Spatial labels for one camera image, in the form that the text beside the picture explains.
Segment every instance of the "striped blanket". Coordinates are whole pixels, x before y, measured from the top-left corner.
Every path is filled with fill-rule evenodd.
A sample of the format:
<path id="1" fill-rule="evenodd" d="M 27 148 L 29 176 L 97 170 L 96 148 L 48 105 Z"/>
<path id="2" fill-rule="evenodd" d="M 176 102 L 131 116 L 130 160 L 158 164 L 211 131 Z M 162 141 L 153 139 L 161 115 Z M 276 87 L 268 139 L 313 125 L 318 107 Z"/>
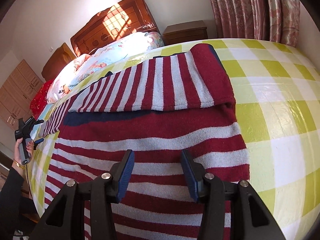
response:
<path id="1" fill-rule="evenodd" d="M 55 109 L 46 133 L 57 130 L 45 207 L 69 179 L 90 181 L 126 149 L 135 151 L 127 193 L 112 205 L 118 239 L 197 237 L 203 206 L 193 203 L 186 187 L 184 148 L 222 180 L 249 179 L 230 80 L 208 44 L 99 79 Z M 230 224 L 227 205 L 224 239 Z M 88 203 L 85 237 L 91 238 Z"/>

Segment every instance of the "hand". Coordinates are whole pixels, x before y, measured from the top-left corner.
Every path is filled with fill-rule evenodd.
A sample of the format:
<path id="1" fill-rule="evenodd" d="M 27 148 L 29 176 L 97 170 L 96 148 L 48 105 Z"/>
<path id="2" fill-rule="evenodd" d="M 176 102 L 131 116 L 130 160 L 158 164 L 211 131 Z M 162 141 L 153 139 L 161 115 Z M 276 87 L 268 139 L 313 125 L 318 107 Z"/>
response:
<path id="1" fill-rule="evenodd" d="M 23 138 L 20 138 L 16 141 L 16 144 L 14 146 L 14 160 L 21 164 L 21 158 L 20 158 L 20 151 L 19 151 L 19 144 L 22 143 Z M 27 143 L 27 152 L 30 155 L 30 159 L 33 156 L 33 146 L 34 146 L 34 142 L 31 141 L 29 143 Z M 12 164 L 12 167 L 21 175 L 23 176 L 23 169 L 18 167 L 15 163 Z"/>

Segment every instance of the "green and white checkered bedsheet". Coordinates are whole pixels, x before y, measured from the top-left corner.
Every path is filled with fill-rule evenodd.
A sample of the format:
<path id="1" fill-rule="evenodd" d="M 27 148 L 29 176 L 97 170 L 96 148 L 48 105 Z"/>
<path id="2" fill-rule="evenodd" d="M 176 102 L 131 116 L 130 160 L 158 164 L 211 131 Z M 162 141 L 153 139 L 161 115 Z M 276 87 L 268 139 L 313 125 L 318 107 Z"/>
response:
<path id="1" fill-rule="evenodd" d="M 186 52 L 201 42 L 215 48 L 230 77 L 236 116 L 250 153 L 252 186 L 286 238 L 302 239 L 320 212 L 320 76 L 295 48 L 268 41 L 222 39 L 154 49 L 92 74 L 54 105 L 45 119 L 57 105 L 108 71 L 116 73 L 155 56 Z M 31 192 L 40 215 L 58 133 L 45 138 L 29 164 Z"/>

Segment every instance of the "finger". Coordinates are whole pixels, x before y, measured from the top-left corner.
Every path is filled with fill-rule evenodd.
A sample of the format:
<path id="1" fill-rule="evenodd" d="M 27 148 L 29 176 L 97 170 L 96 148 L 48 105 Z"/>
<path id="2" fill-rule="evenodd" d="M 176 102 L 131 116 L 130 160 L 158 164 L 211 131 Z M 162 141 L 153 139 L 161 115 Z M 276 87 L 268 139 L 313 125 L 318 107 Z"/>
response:
<path id="1" fill-rule="evenodd" d="M 32 149 L 28 149 L 28 148 L 27 148 L 27 152 L 29 153 L 30 158 L 32 158 L 32 156 L 33 156 L 33 150 L 32 150 Z"/>
<path id="2" fill-rule="evenodd" d="M 15 147 L 19 148 L 19 144 L 22 143 L 23 138 L 20 138 L 16 141 Z"/>
<path id="3" fill-rule="evenodd" d="M 33 147 L 34 147 L 34 145 L 31 143 L 27 145 L 27 149 L 33 149 Z"/>

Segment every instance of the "gold bracelet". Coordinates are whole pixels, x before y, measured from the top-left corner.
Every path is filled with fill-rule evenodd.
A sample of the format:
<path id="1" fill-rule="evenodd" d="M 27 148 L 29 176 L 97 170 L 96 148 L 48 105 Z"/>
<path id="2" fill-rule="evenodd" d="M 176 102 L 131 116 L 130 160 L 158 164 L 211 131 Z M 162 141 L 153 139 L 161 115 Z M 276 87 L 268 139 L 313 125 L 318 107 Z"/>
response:
<path id="1" fill-rule="evenodd" d="M 19 168 L 21 168 L 21 169 L 23 169 L 23 170 L 26 169 L 25 166 L 23 166 L 22 164 L 19 164 L 16 160 L 13 160 L 13 161 L 14 161 L 14 163 L 15 163 Z"/>

